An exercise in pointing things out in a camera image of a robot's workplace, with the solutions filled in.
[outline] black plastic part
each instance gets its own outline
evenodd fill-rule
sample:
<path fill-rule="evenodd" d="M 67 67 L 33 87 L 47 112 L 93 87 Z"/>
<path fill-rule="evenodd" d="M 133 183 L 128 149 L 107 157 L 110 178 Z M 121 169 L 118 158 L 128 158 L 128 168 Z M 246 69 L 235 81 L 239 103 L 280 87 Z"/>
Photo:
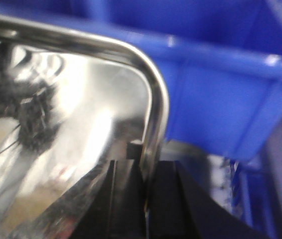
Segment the black plastic part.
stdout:
<path fill-rule="evenodd" d="M 127 143 L 127 159 L 134 159 L 139 163 L 142 155 L 142 149 L 142 144 L 132 142 Z"/>
<path fill-rule="evenodd" d="M 70 239 L 145 238 L 144 193 L 135 160 L 111 161 L 106 178 Z"/>
<path fill-rule="evenodd" d="M 189 228 L 180 193 L 175 162 L 160 161 L 153 182 L 149 204 L 151 239 L 186 239 Z"/>
<path fill-rule="evenodd" d="M 203 239 L 269 239 L 215 203 L 178 162 L 176 170 L 192 223 Z"/>

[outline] blue storage bin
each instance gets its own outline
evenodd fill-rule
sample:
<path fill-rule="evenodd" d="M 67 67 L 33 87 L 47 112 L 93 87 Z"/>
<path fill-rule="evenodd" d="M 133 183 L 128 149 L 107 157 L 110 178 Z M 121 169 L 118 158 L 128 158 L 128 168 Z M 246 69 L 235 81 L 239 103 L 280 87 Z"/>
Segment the blue storage bin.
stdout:
<path fill-rule="evenodd" d="M 147 53 L 170 95 L 167 139 L 249 160 L 282 117 L 282 25 L 263 0 L 28 2 L 44 11 L 70 5 L 73 16 L 103 23 L 24 4 L 1 3 L 0 13 L 107 35 Z"/>

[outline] reflective metal surface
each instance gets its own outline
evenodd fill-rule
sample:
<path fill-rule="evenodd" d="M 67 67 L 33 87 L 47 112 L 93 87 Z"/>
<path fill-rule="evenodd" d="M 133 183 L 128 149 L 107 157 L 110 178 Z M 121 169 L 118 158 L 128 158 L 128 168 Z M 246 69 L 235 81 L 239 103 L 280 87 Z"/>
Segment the reflective metal surface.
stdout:
<path fill-rule="evenodd" d="M 134 47 L 0 16 L 0 239 L 71 231 L 130 142 L 149 181 L 167 114 L 163 80 Z"/>

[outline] blue plastic bin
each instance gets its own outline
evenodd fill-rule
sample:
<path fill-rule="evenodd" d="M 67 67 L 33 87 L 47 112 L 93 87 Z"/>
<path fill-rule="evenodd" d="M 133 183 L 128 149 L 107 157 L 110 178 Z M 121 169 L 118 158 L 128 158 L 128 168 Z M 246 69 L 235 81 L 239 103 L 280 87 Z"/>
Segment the blue plastic bin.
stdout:
<path fill-rule="evenodd" d="M 2 2 L 0 13 L 107 35 L 147 53 L 170 94 L 168 139 L 249 160 L 282 117 L 282 23 L 267 1 Z"/>

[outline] silver metal edge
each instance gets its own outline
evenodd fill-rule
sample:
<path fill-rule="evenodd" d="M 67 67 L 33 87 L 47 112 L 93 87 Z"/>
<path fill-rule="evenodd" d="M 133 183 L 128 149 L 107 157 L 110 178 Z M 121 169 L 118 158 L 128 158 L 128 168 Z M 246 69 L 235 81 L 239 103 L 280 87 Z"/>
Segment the silver metal edge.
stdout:
<path fill-rule="evenodd" d="M 4 15 L 0 15 L 0 37 L 51 50 L 96 56 L 142 71 L 153 95 L 140 163 L 143 178 L 149 186 L 159 158 L 169 112 L 166 85 L 150 58 L 136 47 L 120 40 Z M 95 52 L 94 47 L 103 48 L 104 52 Z"/>

